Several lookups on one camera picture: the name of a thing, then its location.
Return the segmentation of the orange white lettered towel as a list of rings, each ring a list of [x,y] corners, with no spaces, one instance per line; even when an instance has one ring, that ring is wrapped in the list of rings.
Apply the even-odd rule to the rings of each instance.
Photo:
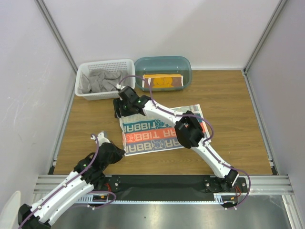
[[[191,111],[198,116],[198,122],[205,137],[210,134],[202,121],[203,113],[200,105],[166,108],[161,104],[148,102],[144,107],[146,116],[134,114],[119,118],[123,133],[123,146],[126,156],[152,153],[183,148],[177,140],[174,126],[182,119],[182,114]]]

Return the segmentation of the yellow brown bear towel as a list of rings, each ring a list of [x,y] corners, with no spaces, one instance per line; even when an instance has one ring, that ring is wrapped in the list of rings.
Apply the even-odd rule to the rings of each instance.
[[[183,87],[183,76],[181,74],[145,74],[143,75],[142,87],[155,88],[174,88]]]

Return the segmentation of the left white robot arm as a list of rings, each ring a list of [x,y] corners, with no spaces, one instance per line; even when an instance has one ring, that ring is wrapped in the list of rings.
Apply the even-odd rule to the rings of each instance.
[[[113,143],[102,143],[98,151],[78,162],[73,171],[49,194],[18,211],[20,229],[49,229],[82,196],[105,187],[104,170],[125,154]]]

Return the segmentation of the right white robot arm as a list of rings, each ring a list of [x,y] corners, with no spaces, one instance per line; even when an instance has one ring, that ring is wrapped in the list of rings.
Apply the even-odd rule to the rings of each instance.
[[[220,178],[223,191],[232,191],[237,185],[239,173],[236,168],[226,163],[209,143],[207,135],[199,122],[200,117],[191,111],[178,112],[163,106],[146,95],[141,97],[129,86],[120,86],[118,99],[115,99],[115,117],[128,117],[141,114],[159,119],[174,127],[180,145],[196,152]]]

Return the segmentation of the grey folded towel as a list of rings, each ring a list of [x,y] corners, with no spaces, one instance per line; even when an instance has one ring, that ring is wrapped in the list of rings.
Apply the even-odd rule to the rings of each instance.
[[[83,87],[81,92],[83,94],[90,94],[116,91],[116,85],[126,76],[128,76],[126,70],[117,72],[93,70],[89,73],[89,76],[82,77]]]

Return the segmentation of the white plastic basket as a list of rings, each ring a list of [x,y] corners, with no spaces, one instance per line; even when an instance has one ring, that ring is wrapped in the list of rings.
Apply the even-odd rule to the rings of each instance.
[[[110,98],[118,98],[118,90],[112,92],[105,93],[90,93],[83,94],[81,89],[83,87],[83,79],[84,76],[89,76],[89,73],[93,70],[106,70],[109,72],[117,72],[120,70],[126,70],[128,72],[128,76],[135,75],[135,67],[134,62],[131,59],[120,59],[120,60],[110,60],[110,61],[98,61],[98,62],[87,62],[83,63],[79,66],[76,76],[75,83],[75,94],[77,96],[83,97],[86,100],[99,100],[99,99],[110,99]],[[121,86],[130,86],[131,88],[135,88],[135,78],[126,78],[122,79],[118,83]]]

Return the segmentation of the teal plastic tub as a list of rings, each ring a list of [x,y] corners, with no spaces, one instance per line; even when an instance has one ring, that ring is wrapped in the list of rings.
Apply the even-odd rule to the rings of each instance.
[[[189,86],[193,79],[193,73],[190,62],[182,56],[159,56],[159,57],[143,57],[135,63],[136,86],[143,91],[148,91],[149,88],[142,87],[143,75],[145,74],[181,74],[183,76],[183,87],[174,88],[155,88],[153,92],[161,91],[179,91]]]

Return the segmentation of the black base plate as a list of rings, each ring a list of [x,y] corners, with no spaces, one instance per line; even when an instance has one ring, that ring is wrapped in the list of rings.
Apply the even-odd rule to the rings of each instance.
[[[216,193],[230,196],[247,193],[246,179],[234,187],[211,175],[108,175],[100,191],[115,193],[118,201],[209,201]]]

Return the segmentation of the aluminium frame rail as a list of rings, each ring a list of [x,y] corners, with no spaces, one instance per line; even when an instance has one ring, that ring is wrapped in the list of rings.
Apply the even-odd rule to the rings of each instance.
[[[233,188],[209,175],[105,175],[94,187],[80,178],[41,175],[34,201],[49,208],[61,204],[220,204],[235,208],[245,197],[289,196],[288,176],[240,176]]]

